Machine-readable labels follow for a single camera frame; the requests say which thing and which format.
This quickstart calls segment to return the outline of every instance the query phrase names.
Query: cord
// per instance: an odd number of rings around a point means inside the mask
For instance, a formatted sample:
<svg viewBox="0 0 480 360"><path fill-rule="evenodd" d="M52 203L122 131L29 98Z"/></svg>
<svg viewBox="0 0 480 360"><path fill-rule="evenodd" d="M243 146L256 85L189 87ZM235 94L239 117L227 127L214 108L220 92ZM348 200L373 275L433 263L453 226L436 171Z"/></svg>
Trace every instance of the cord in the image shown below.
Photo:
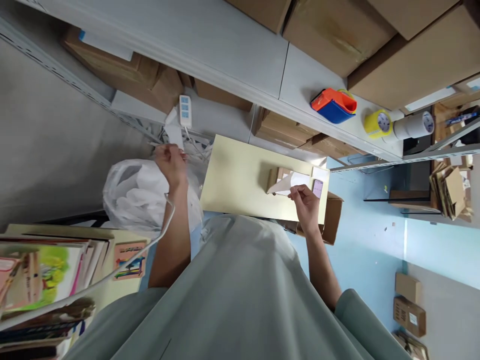
<svg viewBox="0 0 480 360"><path fill-rule="evenodd" d="M195 148L196 152L200 154L200 156L203 158L204 161L208 161L207 158L204 156L204 154L199 150L199 148L195 145L195 141L192 140L192 138L190 138L190 134L189 134L189 131L187 129L186 126L184 126L184 129L185 129L185 132L186 132L186 136L188 138L188 140L190 140L191 144L193 145L193 147Z"/></svg>
<svg viewBox="0 0 480 360"><path fill-rule="evenodd" d="M171 214L170 216L168 217L168 220L166 221L165 223L165 226L163 227L163 229L161 230L161 233L160 235L152 240L147 246L145 246L142 250L140 250L139 252L137 252L135 255L133 255L130 259L128 259L128 261L123 264L122 266L120 266L118 269L115 269L113 272L111 272L110 274L108 274L107 276L105 276L102 280L98 281L97 283L93 284L92 286L89 286L87 287L86 289L72 295L72 296L69 296L69 297L66 297L64 299L61 299L59 301L55 301L49 305L46 305L46 306L43 306L41 308L38 308L37 310L32 310L32 311L26 311L18 316L15 316L15 317L12 317L12 318L9 318L5 321L2 321L0 322L0 331L3 331L3 330L6 330L8 328L11 328L11 327L14 327L18 324L21 324L21 323L24 323L28 320L31 320L31 319L34 319L36 317L39 317L40 315L43 315L43 314L46 314L46 313L49 313L53 310L56 310L56 309L60 309L60 308L63 308L64 306L67 306L71 303L73 303L74 301L80 299L80 298L83 298L85 295L87 295L88 293L92 292L93 290L96 290L100 287L102 287L108 280L110 280L111 278L113 278L117 273L125 270L131 263L134 262L135 259L137 259L140 255L142 255L144 252L146 252L148 249L150 249L153 245L155 245L156 243L159 242L159 240L161 238L164 237L165 233L167 232L167 229L169 228L169 225L170 225L170 221L172 221L172 218L174 216L174 212L175 212L175 205L173 204L173 202L169 199L168 197L168 194L165 193L165 198L166 198L166 201L167 203L170 204L171 206Z"/></svg>

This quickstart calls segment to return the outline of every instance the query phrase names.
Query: phone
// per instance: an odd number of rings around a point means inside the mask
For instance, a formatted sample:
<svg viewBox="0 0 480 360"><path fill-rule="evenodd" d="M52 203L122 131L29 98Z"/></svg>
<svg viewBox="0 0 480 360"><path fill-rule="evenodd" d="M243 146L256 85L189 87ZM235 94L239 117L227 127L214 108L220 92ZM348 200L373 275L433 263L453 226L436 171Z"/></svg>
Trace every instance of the phone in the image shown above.
<svg viewBox="0 0 480 360"><path fill-rule="evenodd" d="M320 196L322 195L322 189L324 187L324 182L320 180L314 180L313 181L313 190L312 192L316 195L317 198L320 199Z"/></svg>

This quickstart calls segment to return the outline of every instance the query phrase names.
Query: wall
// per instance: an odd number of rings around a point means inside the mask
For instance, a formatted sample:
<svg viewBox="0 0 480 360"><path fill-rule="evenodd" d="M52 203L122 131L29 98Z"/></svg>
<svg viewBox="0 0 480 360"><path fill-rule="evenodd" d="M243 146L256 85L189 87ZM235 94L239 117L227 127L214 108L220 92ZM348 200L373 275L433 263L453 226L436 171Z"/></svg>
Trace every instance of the wall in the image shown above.
<svg viewBox="0 0 480 360"><path fill-rule="evenodd" d="M477 360L480 354L480 290L408 264L421 281L426 335L420 341L430 360Z"/></svg>
<svg viewBox="0 0 480 360"><path fill-rule="evenodd" d="M408 219L404 260L480 289L480 230Z"/></svg>
<svg viewBox="0 0 480 360"><path fill-rule="evenodd" d="M151 147L5 41L0 54L0 231L100 210L110 166Z"/></svg>

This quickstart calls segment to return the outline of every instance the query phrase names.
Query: box label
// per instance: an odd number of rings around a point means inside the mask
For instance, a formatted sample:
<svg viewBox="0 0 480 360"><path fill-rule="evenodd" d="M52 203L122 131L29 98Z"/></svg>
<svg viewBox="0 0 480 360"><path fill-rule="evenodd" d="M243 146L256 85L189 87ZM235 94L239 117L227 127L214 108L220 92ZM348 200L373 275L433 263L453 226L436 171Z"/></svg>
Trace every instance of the box label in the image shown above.
<svg viewBox="0 0 480 360"><path fill-rule="evenodd" d="M410 322L415 325L415 326L418 326L419 323L417 322L417 317L415 315L413 315L411 312L408 313L410 315Z"/></svg>

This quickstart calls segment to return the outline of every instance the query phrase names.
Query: yellow table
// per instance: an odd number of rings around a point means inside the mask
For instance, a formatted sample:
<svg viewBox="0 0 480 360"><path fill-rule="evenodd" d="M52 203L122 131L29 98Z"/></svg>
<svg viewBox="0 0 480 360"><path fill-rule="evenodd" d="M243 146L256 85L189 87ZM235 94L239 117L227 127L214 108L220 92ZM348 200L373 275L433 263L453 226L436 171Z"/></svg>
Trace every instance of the yellow table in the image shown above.
<svg viewBox="0 0 480 360"><path fill-rule="evenodd" d="M267 194L270 169L283 167L312 175L314 165L217 135L208 164L200 203L204 211L298 221L295 203ZM325 221L330 173L323 181L318 223Z"/></svg>

